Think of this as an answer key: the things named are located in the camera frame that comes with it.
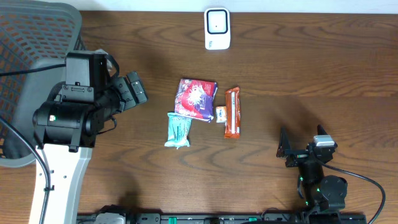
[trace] food package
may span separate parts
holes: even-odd
[[[216,107],[216,122],[217,123],[225,123],[226,122],[226,106],[217,106]]]
[[[191,118],[179,116],[176,113],[167,113],[169,116],[169,137],[164,144],[166,147],[188,146],[188,133],[191,127]]]
[[[241,106],[239,87],[225,92],[227,121],[224,138],[239,138],[241,135]]]
[[[174,111],[181,116],[210,122],[213,116],[213,98],[217,83],[181,79],[175,97]]]

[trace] wall outlet device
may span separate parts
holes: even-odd
[[[223,7],[205,11],[205,47],[208,50],[227,49],[231,43],[229,11]]]

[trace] wood grain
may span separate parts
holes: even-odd
[[[113,203],[166,213],[303,207],[298,170],[275,157],[279,129],[304,147],[323,124],[339,144],[330,164],[382,184],[387,202],[376,223],[396,223],[398,16],[234,13],[230,49],[207,51],[202,13],[81,13],[87,47],[112,54],[121,74],[138,71],[149,95],[97,138],[81,213]],[[191,147],[163,147],[183,77],[216,81],[215,105],[241,87],[241,139],[223,139],[222,124],[193,121]],[[28,222],[34,169],[0,169],[0,223]],[[370,220],[379,190],[325,173],[347,179],[344,211]]]

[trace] black cable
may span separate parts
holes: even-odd
[[[42,143],[42,141],[40,140],[39,136],[35,131],[33,132],[33,138],[35,139],[37,145],[39,146],[39,149],[44,149],[44,144]]]
[[[261,214],[261,219],[262,219],[262,220],[264,220],[264,215],[266,215],[266,214],[268,213],[269,210],[278,210],[278,211],[280,211],[279,208],[274,208],[274,207],[272,207],[272,208],[267,208],[267,210],[265,210],[265,211]],[[283,218],[284,218],[286,221],[289,220],[288,218],[286,218],[286,216],[285,216],[284,214],[281,213],[281,215],[283,216]]]
[[[35,68],[35,69],[30,69],[30,70],[0,73],[0,77],[9,76],[9,75],[22,75],[22,74],[28,74],[28,73],[33,73],[33,72],[41,72],[41,71],[46,71],[46,70],[50,70],[53,68],[61,68],[61,67],[65,67],[65,66],[67,66],[67,65],[59,64],[59,65],[51,65],[51,66],[47,66],[47,67]]]
[[[300,196],[301,199],[304,199],[304,196],[301,193],[301,176],[300,176],[300,174],[298,175],[298,179],[297,179],[297,193],[298,193],[298,196]]]
[[[383,187],[381,187],[381,185],[379,183],[377,183],[376,181],[374,181],[374,180],[372,180],[372,179],[370,179],[368,177],[365,177],[365,176],[362,176],[362,175],[359,175],[359,174],[355,174],[355,173],[347,171],[347,170],[343,170],[343,169],[339,169],[339,168],[336,168],[336,167],[333,167],[333,166],[326,165],[321,160],[319,160],[313,153],[311,153],[311,155],[312,155],[312,157],[315,158],[315,161],[317,163],[319,163],[320,165],[322,165],[322,166],[324,166],[326,168],[329,168],[331,170],[335,170],[335,171],[338,171],[338,172],[342,172],[344,174],[352,175],[354,177],[366,180],[366,181],[376,185],[380,189],[381,195],[382,195],[382,199],[381,199],[381,203],[380,203],[379,209],[377,210],[376,214],[374,214],[373,218],[368,223],[368,224],[372,224],[377,219],[377,217],[380,215],[381,210],[384,207],[384,203],[386,202],[386,193],[385,193]]]
[[[86,220],[80,220],[79,222],[78,222],[78,224],[82,224],[82,223],[86,223],[86,222],[95,222],[95,218],[89,218],[89,219],[86,219]]]
[[[54,99],[56,99],[57,95],[60,93],[62,86],[66,84],[66,81],[58,82],[57,84],[55,84],[50,90],[47,101],[54,101]]]
[[[33,146],[30,144],[29,141],[26,140],[26,138],[18,131],[16,130],[11,124],[9,124],[4,118],[0,116],[0,122],[8,128],[11,132],[13,132],[32,152],[32,154],[35,156],[37,161],[39,162],[40,166],[43,169],[44,176],[45,176],[45,188],[44,188],[44,199],[43,199],[43,207],[42,207],[42,213],[40,214],[40,224],[44,224],[44,217],[45,213],[47,211],[47,205],[49,203],[49,194],[51,190],[51,178],[50,178],[50,172],[47,169],[47,166],[45,165],[43,159],[40,157],[39,153],[33,148]]]
[[[97,134],[104,134],[104,133],[107,133],[108,131],[114,130],[114,129],[116,128],[116,126],[118,125],[118,121],[116,121],[116,118],[115,118],[114,116],[111,116],[111,120],[113,121],[114,127],[111,128],[111,129],[108,129],[108,130],[106,130],[106,131],[100,131],[100,132],[97,133]]]

